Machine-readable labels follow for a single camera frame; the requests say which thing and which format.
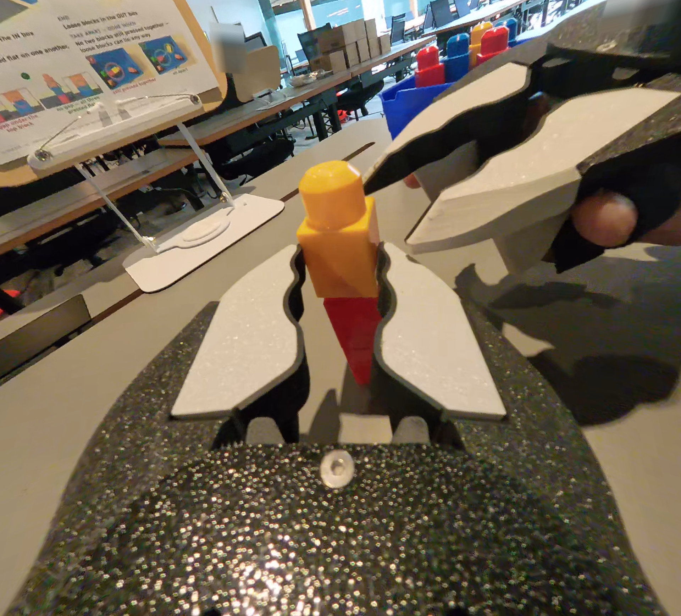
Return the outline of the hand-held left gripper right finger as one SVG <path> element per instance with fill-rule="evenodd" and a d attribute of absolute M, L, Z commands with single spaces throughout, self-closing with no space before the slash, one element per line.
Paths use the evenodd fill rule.
<path fill-rule="evenodd" d="M 381 321 L 374 368 L 437 415 L 500 421 L 506 409 L 463 303 L 448 284 L 396 245 L 377 263 Z"/>

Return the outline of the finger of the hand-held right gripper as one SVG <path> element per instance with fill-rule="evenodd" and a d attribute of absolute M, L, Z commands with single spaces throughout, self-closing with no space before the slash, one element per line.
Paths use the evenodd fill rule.
<path fill-rule="evenodd" d="M 492 240 L 505 268 L 539 263 L 580 191 L 680 151 L 680 92 L 627 88 L 566 101 L 523 144 L 442 190 L 406 238 L 415 254 Z"/>
<path fill-rule="evenodd" d="M 441 97 L 419 112 L 364 175 L 364 192 L 376 193 L 421 168 L 444 159 L 460 146 L 502 132 L 520 118 L 532 84 L 529 66 L 506 63 Z"/>

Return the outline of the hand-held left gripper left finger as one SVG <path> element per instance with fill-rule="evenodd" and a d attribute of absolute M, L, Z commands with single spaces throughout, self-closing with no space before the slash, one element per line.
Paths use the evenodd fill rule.
<path fill-rule="evenodd" d="M 300 320 L 304 256 L 289 245 L 235 282 L 219 300 L 171 409 L 176 419 L 261 408 L 297 416 L 310 392 Z"/>

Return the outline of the blue plastic bin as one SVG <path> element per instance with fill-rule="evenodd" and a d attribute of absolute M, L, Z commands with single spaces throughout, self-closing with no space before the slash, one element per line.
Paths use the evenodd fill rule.
<path fill-rule="evenodd" d="M 419 136 L 440 131 L 456 118 L 481 107 L 481 103 L 470 96 L 461 99 L 459 93 L 445 96 L 445 104 L 437 100 L 453 86 L 455 83 L 417 86 L 415 76 L 411 76 L 381 92 L 379 97 L 391 139 L 397 139 L 414 119 L 431 107 L 437 112 L 430 114 L 426 124 L 417 126 Z"/>

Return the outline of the red mega block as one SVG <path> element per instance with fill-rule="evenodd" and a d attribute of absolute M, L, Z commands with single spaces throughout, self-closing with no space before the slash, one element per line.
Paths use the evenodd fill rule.
<path fill-rule="evenodd" d="M 476 53 L 475 65 L 479 66 L 504 53 L 509 48 L 508 43 L 509 29 L 505 25 L 489 28 L 481 37 L 480 48 Z"/>
<path fill-rule="evenodd" d="M 377 297 L 328 297 L 323 305 L 355 382 L 370 382 L 374 339 L 382 317 Z"/>
<path fill-rule="evenodd" d="M 430 44 L 418 51 L 414 78 L 416 88 L 445 84 L 445 65 L 440 61 L 436 44 Z"/>

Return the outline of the yellow mega block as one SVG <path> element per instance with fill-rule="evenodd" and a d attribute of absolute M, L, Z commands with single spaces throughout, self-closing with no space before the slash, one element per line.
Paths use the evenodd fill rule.
<path fill-rule="evenodd" d="M 296 236 L 317 296 L 377 298 L 379 225 L 359 170 L 322 162 L 304 174 L 299 194 L 304 220 Z"/>
<path fill-rule="evenodd" d="M 482 21 L 472 27 L 469 42 L 469 58 L 472 62 L 477 59 L 477 55 L 481 52 L 483 35 L 492 28 L 493 24 L 490 21 Z"/>

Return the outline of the person's right hand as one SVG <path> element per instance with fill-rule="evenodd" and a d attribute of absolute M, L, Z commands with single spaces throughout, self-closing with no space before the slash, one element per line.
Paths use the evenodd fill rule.
<path fill-rule="evenodd" d="M 610 191 L 599 191 L 582 200 L 570 213 L 577 233 L 603 248 L 619 248 L 634 242 L 680 246 L 680 209 L 659 227 L 634 239 L 638 218 L 629 199 Z"/>

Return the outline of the row of office chairs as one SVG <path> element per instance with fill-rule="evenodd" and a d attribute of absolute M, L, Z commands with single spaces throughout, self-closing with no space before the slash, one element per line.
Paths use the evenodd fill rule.
<path fill-rule="evenodd" d="M 416 20 L 394 17 L 393 45 L 420 37 L 468 30 L 484 22 L 515 18 L 518 32 L 539 28 L 576 8 L 584 0 L 435 0 Z"/>

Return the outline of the long office table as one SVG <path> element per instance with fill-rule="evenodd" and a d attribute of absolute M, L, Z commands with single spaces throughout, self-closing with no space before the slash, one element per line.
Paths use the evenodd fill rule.
<path fill-rule="evenodd" d="M 290 79 L 280 90 L 282 101 L 275 104 L 256 105 L 254 101 L 241 107 L 244 111 L 238 121 L 227 127 L 226 135 L 235 135 L 243 147 L 257 144 L 288 127 L 311 120 L 313 133 L 319 140 L 341 129 L 338 110 L 340 95 L 352 86 L 370 88 L 389 76 L 402 76 L 411 66 L 415 54 L 436 39 L 431 34 L 414 41 L 401 43 L 387 54 L 370 59 L 340 73 L 331 73 L 312 79 L 305 75 L 306 84 L 294 86 Z"/>

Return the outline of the stack of cardboard boxes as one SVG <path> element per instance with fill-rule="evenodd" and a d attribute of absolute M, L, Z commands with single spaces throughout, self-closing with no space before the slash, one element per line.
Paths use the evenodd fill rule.
<path fill-rule="evenodd" d="M 319 37 L 320 55 L 309 64 L 313 73 L 340 73 L 392 50 L 389 33 L 379 33 L 375 18 L 332 27 Z"/>

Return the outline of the dark computer monitor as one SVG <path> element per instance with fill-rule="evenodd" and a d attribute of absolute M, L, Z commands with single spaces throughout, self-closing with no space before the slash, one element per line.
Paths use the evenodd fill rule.
<path fill-rule="evenodd" d="M 298 33 L 297 37 L 302 51 L 305 55 L 305 59 L 310 65 L 312 64 L 312 61 L 318 58 L 321 53 L 319 49 L 319 37 L 331 29 L 331 24 L 327 23 L 319 28 L 315 28 L 314 30 Z"/>

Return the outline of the dark grey flat panel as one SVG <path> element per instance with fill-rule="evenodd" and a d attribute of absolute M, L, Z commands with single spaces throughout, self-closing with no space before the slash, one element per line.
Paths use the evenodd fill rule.
<path fill-rule="evenodd" d="M 1 337 L 1 377 L 12 373 L 90 323 L 82 294 L 71 297 L 37 319 Z"/>

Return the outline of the grey side table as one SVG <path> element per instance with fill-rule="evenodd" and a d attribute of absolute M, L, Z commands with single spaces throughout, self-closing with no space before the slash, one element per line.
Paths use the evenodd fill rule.
<path fill-rule="evenodd" d="M 287 88 L 285 99 L 266 106 L 255 101 L 210 117 L 189 128 L 200 147 L 226 136 L 237 136 L 238 145 L 258 143 L 269 134 L 295 124 L 306 116 L 322 111 L 332 112 L 332 130 L 339 131 L 336 112 L 336 87 L 308 85 Z M 141 158 L 126 162 L 93 179 L 111 200 L 128 195 L 143 186 L 175 173 L 195 162 L 198 157 L 187 145 L 181 145 L 179 135 L 160 139 L 161 147 Z M 104 205 L 104 200 L 87 180 L 28 204 L 1 217 L 1 254 L 37 239 L 64 224 L 80 218 Z"/>

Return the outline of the printed instruction board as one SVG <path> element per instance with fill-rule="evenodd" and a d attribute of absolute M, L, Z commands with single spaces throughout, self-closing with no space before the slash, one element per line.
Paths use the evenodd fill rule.
<path fill-rule="evenodd" d="M 186 0 L 1 0 L 1 187 L 186 122 L 226 92 Z"/>

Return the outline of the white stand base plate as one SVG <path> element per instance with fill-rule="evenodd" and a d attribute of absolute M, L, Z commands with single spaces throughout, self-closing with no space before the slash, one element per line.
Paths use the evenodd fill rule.
<path fill-rule="evenodd" d="M 281 200 L 243 194 L 233 205 L 219 203 L 142 246 L 123 261 L 123 268 L 143 293 L 155 293 L 239 242 L 276 216 L 285 207 Z"/>

